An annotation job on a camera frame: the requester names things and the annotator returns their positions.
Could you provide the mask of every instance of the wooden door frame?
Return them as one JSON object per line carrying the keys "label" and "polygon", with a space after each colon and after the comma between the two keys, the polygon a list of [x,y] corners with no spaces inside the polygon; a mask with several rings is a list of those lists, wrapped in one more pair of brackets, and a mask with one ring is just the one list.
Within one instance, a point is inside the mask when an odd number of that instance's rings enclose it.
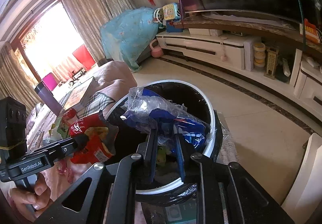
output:
{"label": "wooden door frame", "polygon": [[32,72],[32,74],[35,76],[36,80],[38,82],[41,82],[42,79],[31,64],[30,60],[28,59],[24,48],[22,47],[21,40],[22,38],[29,32],[29,30],[36,24],[36,22],[39,21],[39,19],[52,7],[54,7],[56,4],[60,3],[61,0],[50,0],[46,4],[44,4],[31,18],[26,22],[26,24],[20,29],[16,37],[11,42],[11,47],[13,50],[19,49],[22,57],[24,58],[28,68]]}

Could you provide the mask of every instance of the dark marble floor border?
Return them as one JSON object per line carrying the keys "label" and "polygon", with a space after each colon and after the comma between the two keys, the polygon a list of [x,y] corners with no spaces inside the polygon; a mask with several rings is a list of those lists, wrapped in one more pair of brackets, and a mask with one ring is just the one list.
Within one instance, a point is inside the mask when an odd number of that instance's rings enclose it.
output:
{"label": "dark marble floor border", "polygon": [[298,119],[297,117],[295,117],[293,114],[289,113],[287,110],[284,110],[283,108],[281,108],[280,106],[274,104],[273,102],[263,98],[262,96],[259,96],[258,94],[248,90],[248,89],[245,89],[244,87],[241,87],[231,81],[228,81],[228,80],[225,80],[221,77],[218,77],[216,75],[213,75],[211,73],[208,73],[206,71],[203,71],[203,70],[200,70],[200,69],[197,69],[195,67],[191,67],[189,65],[186,65],[186,64],[183,64],[183,63],[180,63],[180,62],[177,62],[177,61],[173,61],[173,60],[170,60],[170,59],[165,59],[165,58],[159,58],[160,60],[162,61],[166,61],[166,62],[169,62],[171,64],[174,64],[174,65],[177,65],[177,66],[180,66],[182,68],[185,68],[185,69],[188,69],[188,70],[191,70],[191,71],[194,71],[196,73],[199,73],[201,75],[204,75],[204,76],[207,76],[209,78],[212,78],[216,81],[219,81],[227,86],[230,86],[231,88],[234,88],[246,95],[248,95],[249,97],[252,97],[253,99],[256,99],[258,100],[259,102],[265,104],[266,106],[269,106],[271,109],[277,111],[278,113],[282,114],[283,116],[285,116],[286,118],[288,118],[289,120],[291,120],[292,122],[294,122],[296,125],[300,126],[303,130],[305,130],[307,133],[309,134],[313,134],[315,131],[309,127],[308,125],[306,125],[303,121],[301,121],[300,119]]}

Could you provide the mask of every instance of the purple tumbler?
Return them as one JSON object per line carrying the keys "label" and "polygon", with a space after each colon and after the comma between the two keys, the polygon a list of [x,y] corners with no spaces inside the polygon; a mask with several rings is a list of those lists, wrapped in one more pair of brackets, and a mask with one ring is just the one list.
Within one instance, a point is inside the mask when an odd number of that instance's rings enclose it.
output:
{"label": "purple tumbler", "polygon": [[62,106],[54,98],[52,92],[46,87],[43,81],[41,81],[35,88],[38,96],[43,100],[43,102],[48,106],[48,108],[58,116],[62,111]]}

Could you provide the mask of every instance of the pink kettlebell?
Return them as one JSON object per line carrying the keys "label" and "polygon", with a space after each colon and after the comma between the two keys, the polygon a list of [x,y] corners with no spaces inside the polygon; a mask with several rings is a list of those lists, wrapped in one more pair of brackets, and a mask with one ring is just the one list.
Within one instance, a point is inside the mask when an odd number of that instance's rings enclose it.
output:
{"label": "pink kettlebell", "polygon": [[159,45],[159,43],[155,47],[152,46],[152,44],[155,43],[156,41],[158,41],[158,39],[154,39],[150,42],[151,55],[154,58],[159,58],[159,57],[163,56],[163,50],[162,50],[161,46]]}

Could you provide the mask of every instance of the magenta stool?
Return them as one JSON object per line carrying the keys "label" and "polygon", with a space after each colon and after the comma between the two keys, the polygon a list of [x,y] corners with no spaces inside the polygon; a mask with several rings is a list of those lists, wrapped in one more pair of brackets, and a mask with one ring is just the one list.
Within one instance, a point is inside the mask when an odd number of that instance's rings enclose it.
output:
{"label": "magenta stool", "polygon": [[51,72],[44,76],[42,80],[50,91],[53,91],[53,89],[58,85],[54,75]]}

